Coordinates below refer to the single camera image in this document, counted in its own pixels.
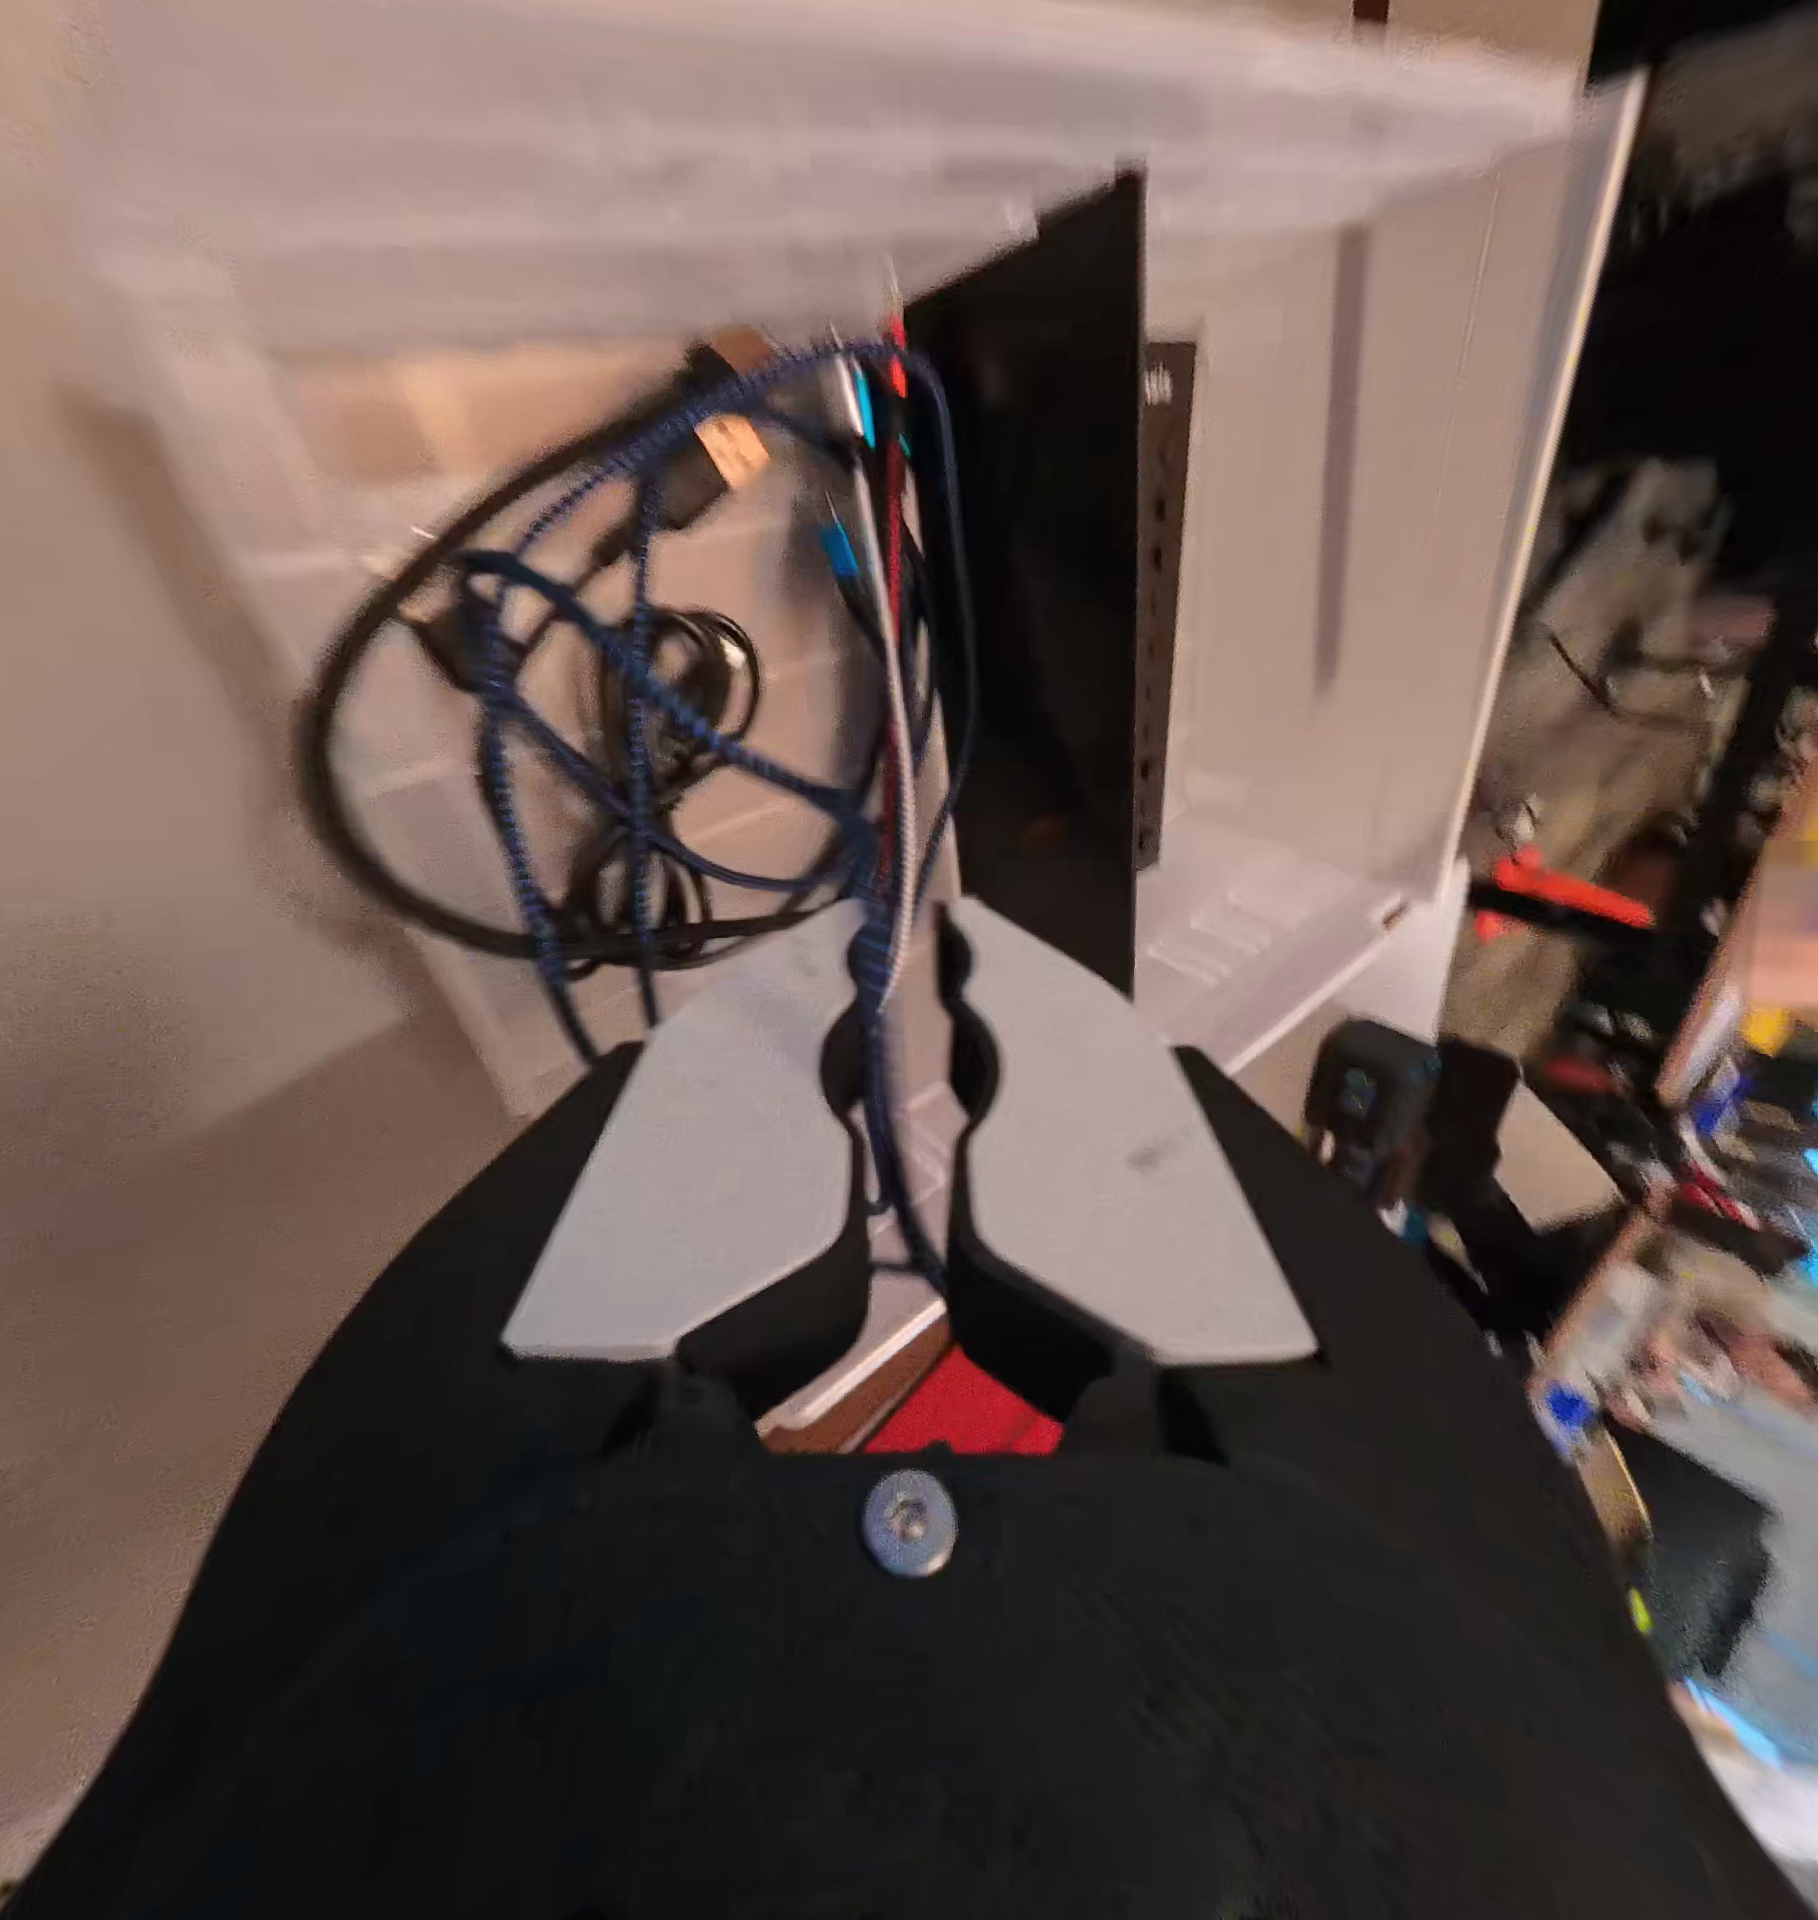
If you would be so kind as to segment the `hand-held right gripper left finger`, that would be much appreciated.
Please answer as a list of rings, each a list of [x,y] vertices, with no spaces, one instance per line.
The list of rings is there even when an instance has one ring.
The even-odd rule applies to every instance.
[[[826,1078],[855,1012],[837,902],[726,961],[641,1045],[511,1310],[524,1358],[665,1360],[783,1283],[826,1281],[829,1316],[870,1310],[865,1145]]]

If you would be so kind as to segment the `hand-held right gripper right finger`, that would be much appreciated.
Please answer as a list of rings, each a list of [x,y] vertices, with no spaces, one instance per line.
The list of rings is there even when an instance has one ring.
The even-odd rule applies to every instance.
[[[968,1283],[1166,1369],[1293,1363],[1315,1334],[1177,1051],[1108,980],[971,896],[942,909],[948,1301]]]

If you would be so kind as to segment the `clear plastic bin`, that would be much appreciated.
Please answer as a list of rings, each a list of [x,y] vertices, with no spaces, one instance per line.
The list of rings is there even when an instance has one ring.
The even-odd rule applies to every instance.
[[[1138,3],[103,3],[84,250],[272,649],[709,327],[855,335],[1146,175],[1180,403],[1142,993],[1228,1072],[1439,901],[1647,83]]]

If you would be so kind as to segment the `red desk leg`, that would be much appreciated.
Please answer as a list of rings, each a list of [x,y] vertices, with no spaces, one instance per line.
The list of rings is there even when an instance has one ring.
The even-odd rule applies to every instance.
[[[1482,944],[1512,927],[1604,944],[1636,944],[1656,912],[1625,894],[1544,866],[1535,847],[1499,858],[1469,889],[1474,938]]]

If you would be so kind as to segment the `grey desk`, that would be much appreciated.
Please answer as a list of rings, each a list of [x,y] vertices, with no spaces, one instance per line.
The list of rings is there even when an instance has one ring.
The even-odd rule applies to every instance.
[[[281,716],[148,426],[66,386],[56,5],[0,3],[0,1890],[88,1799],[224,1507],[393,1264],[539,1242],[519,1139],[385,1005],[263,789]]]

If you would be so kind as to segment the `red plastic bin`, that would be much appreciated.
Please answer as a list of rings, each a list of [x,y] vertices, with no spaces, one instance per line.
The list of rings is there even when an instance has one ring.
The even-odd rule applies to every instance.
[[[963,1355],[942,1315],[848,1357],[756,1430],[765,1448],[782,1454],[1042,1458],[1063,1439],[1062,1424]]]

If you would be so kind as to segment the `black charging case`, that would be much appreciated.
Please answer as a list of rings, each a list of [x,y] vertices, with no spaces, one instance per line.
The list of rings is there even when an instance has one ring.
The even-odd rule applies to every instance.
[[[1312,1066],[1304,1142],[1377,1213],[1450,1213],[1495,1185],[1498,1132],[1520,1083],[1504,1051],[1345,1019]]]

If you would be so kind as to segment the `black perforated metal box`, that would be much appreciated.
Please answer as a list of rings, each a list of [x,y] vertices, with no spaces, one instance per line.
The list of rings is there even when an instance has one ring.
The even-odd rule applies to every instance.
[[[961,483],[974,695],[961,883],[1119,993],[1161,861],[1197,345],[1149,339],[1128,170],[917,297]]]

